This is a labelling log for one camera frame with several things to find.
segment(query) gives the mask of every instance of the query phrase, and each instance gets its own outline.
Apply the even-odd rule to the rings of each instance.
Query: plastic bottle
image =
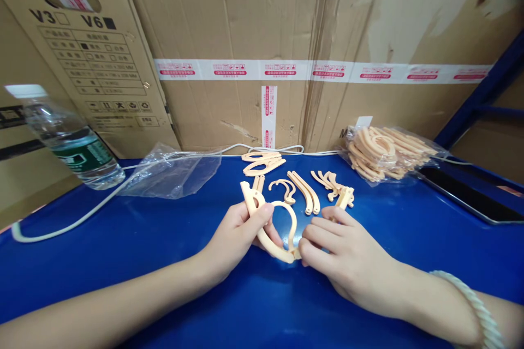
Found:
[[[85,120],[53,102],[40,85],[10,85],[9,93],[23,103],[33,133],[88,187],[104,190],[126,175]]]

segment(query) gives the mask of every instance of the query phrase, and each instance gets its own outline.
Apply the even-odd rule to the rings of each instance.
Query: blue table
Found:
[[[489,226],[422,182],[371,188],[339,157],[286,159],[266,176],[266,200],[282,200],[284,188],[267,191],[267,185],[296,170],[327,206],[327,191],[309,171],[336,172],[339,183],[355,188],[352,216],[393,257],[422,270],[445,270],[477,290],[524,304],[524,226]],[[198,252],[227,208],[242,200],[239,182],[246,179],[245,166],[239,158],[223,158],[217,174],[197,194],[176,201],[115,197],[77,229],[44,242],[18,244],[9,232],[3,233],[0,323]],[[37,236],[65,227],[108,193],[80,186],[31,215],[22,231]],[[300,234],[311,218],[303,214],[305,201],[299,191],[296,200]],[[287,235],[290,220],[284,209],[276,209],[274,221]],[[299,345],[450,347],[404,322],[345,301],[312,268],[284,264],[255,247],[225,282],[123,347],[288,349]]]

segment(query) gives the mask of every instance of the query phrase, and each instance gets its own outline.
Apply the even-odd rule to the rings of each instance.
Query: plastic bag of hangers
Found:
[[[449,152],[433,141],[400,127],[348,127],[340,156],[370,186],[410,184],[417,170],[438,166]]]
[[[157,143],[118,195],[179,199],[195,194],[221,161],[220,152],[181,152]]]

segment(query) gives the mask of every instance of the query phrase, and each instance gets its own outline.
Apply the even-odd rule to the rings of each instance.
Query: bracelet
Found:
[[[486,309],[486,307],[484,307],[484,303],[479,299],[475,292],[454,275],[439,270],[432,271],[430,274],[451,282],[469,301],[470,305],[475,310],[483,329],[482,334],[484,336],[484,341],[482,348],[504,349],[505,346],[502,343],[502,335],[498,331],[497,322],[495,322],[491,313]]]

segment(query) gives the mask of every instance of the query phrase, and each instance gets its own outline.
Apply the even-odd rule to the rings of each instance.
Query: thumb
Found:
[[[246,240],[249,240],[249,242],[253,241],[258,231],[269,222],[274,210],[275,207],[272,204],[266,203],[249,217],[246,223],[242,225],[242,232],[248,237]]]

